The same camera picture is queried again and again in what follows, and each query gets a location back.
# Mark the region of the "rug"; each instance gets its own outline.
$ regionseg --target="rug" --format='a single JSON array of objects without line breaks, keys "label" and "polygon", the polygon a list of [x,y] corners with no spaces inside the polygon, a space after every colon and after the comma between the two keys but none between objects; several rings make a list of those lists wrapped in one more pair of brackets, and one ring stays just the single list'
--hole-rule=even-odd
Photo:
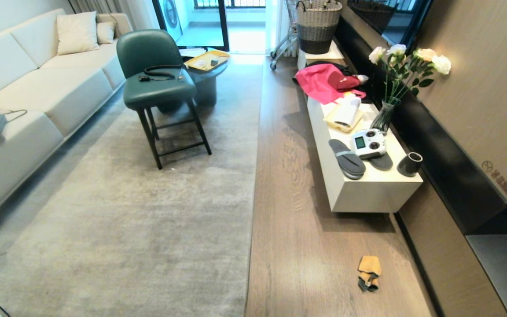
[{"label": "rug", "polygon": [[[218,77],[216,106],[197,107],[212,156],[195,147],[159,171],[120,91],[4,204],[10,315],[243,315],[264,70],[247,60]],[[194,124],[160,137],[163,150],[200,140]]]}]

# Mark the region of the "washing machine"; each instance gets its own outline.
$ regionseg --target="washing machine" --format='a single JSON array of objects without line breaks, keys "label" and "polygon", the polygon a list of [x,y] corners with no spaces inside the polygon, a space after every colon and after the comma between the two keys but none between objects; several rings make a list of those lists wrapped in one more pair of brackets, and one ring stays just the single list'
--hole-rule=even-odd
[{"label": "washing machine", "polygon": [[183,35],[183,31],[179,23],[179,15],[177,14],[175,0],[159,0],[159,4],[166,31],[171,35],[173,40],[176,41]]}]

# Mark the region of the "throw pillow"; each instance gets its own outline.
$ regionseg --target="throw pillow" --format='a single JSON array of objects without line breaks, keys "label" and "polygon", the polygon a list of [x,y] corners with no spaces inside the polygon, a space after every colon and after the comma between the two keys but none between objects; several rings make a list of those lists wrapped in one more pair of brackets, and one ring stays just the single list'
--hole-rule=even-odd
[{"label": "throw pillow", "polygon": [[97,43],[111,44],[114,41],[114,22],[97,23]]},{"label": "throw pillow", "polygon": [[99,49],[97,44],[96,12],[59,15],[58,55],[87,52]]}]

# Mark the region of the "brown glove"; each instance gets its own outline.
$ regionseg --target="brown glove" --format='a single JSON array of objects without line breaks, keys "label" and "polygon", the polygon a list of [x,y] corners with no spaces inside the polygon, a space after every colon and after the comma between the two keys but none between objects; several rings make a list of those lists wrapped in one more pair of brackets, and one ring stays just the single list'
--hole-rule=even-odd
[{"label": "brown glove", "polygon": [[378,290],[378,277],[382,274],[378,257],[362,257],[358,271],[360,272],[358,284],[363,291]]}]

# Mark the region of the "wooden floor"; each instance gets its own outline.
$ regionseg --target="wooden floor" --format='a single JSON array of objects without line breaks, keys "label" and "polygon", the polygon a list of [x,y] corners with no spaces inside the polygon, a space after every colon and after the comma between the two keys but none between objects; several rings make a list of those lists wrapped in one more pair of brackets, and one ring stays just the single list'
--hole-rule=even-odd
[{"label": "wooden floor", "polygon": [[[435,315],[394,217],[330,212],[296,60],[264,72],[246,316]],[[357,267],[379,257],[376,293]]]}]

